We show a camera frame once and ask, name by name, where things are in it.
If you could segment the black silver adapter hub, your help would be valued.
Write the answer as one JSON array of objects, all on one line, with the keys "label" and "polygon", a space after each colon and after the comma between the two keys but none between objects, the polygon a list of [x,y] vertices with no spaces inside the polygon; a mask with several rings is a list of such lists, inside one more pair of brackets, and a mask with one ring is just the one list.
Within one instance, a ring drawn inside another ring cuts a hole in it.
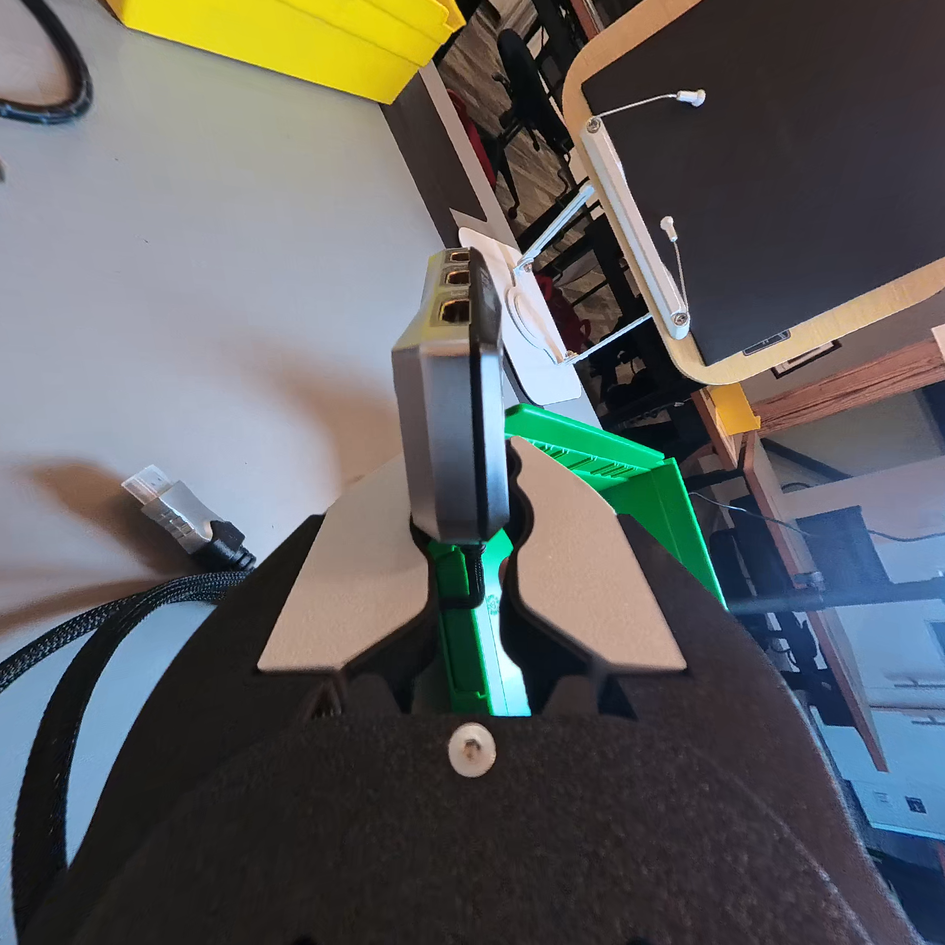
[{"label": "black silver adapter hub", "polygon": [[479,250],[430,257],[391,360],[414,525],[443,544],[487,543],[510,502],[502,304]]}]

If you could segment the yellow plastic bin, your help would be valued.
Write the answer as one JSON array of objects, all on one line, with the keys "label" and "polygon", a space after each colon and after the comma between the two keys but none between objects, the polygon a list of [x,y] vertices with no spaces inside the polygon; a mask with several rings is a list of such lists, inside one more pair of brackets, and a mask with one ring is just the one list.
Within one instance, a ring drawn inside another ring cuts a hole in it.
[{"label": "yellow plastic bin", "polygon": [[390,105],[466,24],[453,1],[107,1],[156,38]]}]

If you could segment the white metal stand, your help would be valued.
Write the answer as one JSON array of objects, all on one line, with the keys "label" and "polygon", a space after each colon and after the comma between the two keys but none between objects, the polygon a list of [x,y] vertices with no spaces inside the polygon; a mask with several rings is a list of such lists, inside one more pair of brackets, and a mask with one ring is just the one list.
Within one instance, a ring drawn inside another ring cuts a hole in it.
[{"label": "white metal stand", "polygon": [[580,184],[561,210],[552,211],[551,221],[526,250],[516,250],[467,228],[459,230],[459,236],[471,244],[473,255],[481,259],[479,270],[484,276],[487,300],[499,318],[501,352],[508,363],[509,374],[521,390],[522,400],[547,407],[578,398],[580,384],[575,365],[606,345],[600,342],[581,353],[571,353],[566,348],[533,271],[538,256],[597,195],[595,183],[603,185],[605,206],[612,210],[617,229],[630,248],[632,263],[643,279],[644,296],[652,302],[649,311],[615,332],[608,343],[647,320],[664,325],[673,339],[680,340],[689,334],[691,310],[674,219],[666,216],[659,226],[673,248],[676,275],[664,263],[630,192],[605,119],[663,100],[699,108],[705,99],[703,89],[679,90],[593,114],[584,125],[580,141],[596,176]]}]

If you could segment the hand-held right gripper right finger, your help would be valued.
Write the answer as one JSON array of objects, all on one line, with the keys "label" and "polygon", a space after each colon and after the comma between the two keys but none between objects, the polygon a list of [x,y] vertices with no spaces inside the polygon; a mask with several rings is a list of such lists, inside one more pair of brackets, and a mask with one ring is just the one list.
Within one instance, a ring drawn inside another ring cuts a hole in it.
[{"label": "hand-held right gripper right finger", "polygon": [[601,670],[687,668],[617,512],[521,436],[507,440],[517,532],[505,583],[541,630]]}]

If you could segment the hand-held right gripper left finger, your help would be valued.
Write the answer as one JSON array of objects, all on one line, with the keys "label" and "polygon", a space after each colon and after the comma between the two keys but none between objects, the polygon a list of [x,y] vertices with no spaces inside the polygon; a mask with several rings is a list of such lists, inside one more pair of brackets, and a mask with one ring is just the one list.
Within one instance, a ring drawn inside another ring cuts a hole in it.
[{"label": "hand-held right gripper left finger", "polygon": [[326,511],[257,667],[341,670],[419,617],[429,597],[405,462],[391,459]]}]

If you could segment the black office chair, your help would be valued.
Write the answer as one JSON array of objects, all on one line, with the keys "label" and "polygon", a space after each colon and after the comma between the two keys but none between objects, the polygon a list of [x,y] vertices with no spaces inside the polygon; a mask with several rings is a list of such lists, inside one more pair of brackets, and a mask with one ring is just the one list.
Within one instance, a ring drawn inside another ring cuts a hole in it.
[{"label": "black office chair", "polygon": [[504,178],[512,197],[512,206],[507,211],[509,219],[516,219],[521,205],[505,151],[511,142],[525,132],[536,151],[544,141],[557,157],[560,170],[558,177],[564,184],[564,196],[574,186],[570,169],[572,138],[546,92],[535,59],[524,39],[514,30],[502,30],[497,37],[502,73],[492,79],[504,88],[510,106],[499,117],[500,134],[490,140],[488,154],[493,170]]}]

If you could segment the green plastic bin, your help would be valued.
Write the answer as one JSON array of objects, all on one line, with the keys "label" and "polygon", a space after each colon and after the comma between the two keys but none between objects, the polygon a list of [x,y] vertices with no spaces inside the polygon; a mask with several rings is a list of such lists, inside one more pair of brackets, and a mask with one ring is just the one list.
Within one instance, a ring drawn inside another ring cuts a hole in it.
[{"label": "green plastic bin", "polygon": [[[722,604],[723,597],[677,462],[657,451],[536,407],[505,413],[506,438],[521,436],[559,461],[635,521]],[[593,667],[515,604],[505,578],[517,532],[511,517],[471,559],[426,540],[440,596],[441,655],[450,707],[475,715],[536,715],[559,679],[619,675]]]}]

